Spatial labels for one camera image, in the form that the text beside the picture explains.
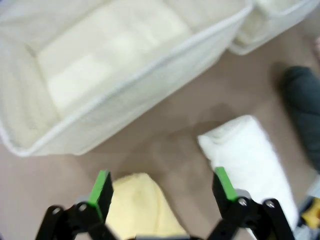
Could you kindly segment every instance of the yellow cloth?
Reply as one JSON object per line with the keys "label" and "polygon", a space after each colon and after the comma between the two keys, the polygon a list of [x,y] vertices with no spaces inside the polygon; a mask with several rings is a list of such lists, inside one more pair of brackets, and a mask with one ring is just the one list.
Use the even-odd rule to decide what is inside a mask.
{"label": "yellow cloth", "polygon": [[161,189],[148,174],[123,177],[113,183],[113,189],[106,223],[121,239],[186,235]]}

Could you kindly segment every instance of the white towel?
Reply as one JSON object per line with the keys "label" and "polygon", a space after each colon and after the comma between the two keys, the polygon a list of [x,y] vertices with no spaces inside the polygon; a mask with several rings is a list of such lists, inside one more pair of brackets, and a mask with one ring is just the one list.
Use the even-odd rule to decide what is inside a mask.
{"label": "white towel", "polygon": [[291,229],[298,210],[279,158],[267,134],[253,116],[238,117],[198,136],[212,169],[224,167],[235,189],[246,190],[257,203],[275,198]]}

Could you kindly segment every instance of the beige carpet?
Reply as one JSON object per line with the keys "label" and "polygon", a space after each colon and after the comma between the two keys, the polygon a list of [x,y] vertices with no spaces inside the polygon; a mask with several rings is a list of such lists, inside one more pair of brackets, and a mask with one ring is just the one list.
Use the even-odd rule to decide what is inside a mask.
{"label": "beige carpet", "polygon": [[[319,19],[318,13],[313,17]],[[213,173],[196,136],[244,114],[255,115],[269,133],[300,203],[316,173],[285,113],[275,76],[279,62],[319,73],[305,34],[315,34],[313,17],[247,56],[226,52],[203,75],[86,155],[17,158],[0,144],[0,232],[5,240],[34,239],[47,207],[70,206],[90,192],[103,169],[115,179],[149,173],[182,226],[205,238],[220,214],[211,190]],[[237,239],[250,237],[241,231]]]}

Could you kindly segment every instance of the white fabric storage bin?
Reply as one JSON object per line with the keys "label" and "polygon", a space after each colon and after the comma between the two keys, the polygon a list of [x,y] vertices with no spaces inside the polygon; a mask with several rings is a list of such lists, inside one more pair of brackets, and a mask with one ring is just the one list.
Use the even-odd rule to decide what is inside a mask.
{"label": "white fabric storage bin", "polygon": [[229,48],[245,55],[301,22],[320,0],[255,0],[255,7]]}
{"label": "white fabric storage bin", "polygon": [[212,66],[252,7],[13,1],[0,13],[3,143],[22,157],[88,152]]}

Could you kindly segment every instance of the cloth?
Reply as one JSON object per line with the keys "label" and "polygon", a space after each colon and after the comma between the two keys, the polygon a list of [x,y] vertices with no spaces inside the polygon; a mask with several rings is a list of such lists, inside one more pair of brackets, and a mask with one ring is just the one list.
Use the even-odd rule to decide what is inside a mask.
{"label": "cloth", "polygon": [[198,143],[212,169],[224,167],[235,189],[248,191],[257,203],[277,199],[290,227],[296,227],[299,216],[290,186],[258,120],[238,117],[198,136]]}
{"label": "cloth", "polygon": [[113,189],[106,223],[121,239],[187,235],[160,187],[146,173],[123,177]]}
{"label": "cloth", "polygon": [[289,68],[281,88],[287,111],[315,169],[320,173],[320,82],[307,67]]}
{"label": "cloth", "polygon": [[63,32],[37,60],[65,117],[191,36],[188,25],[160,0],[117,0]]}

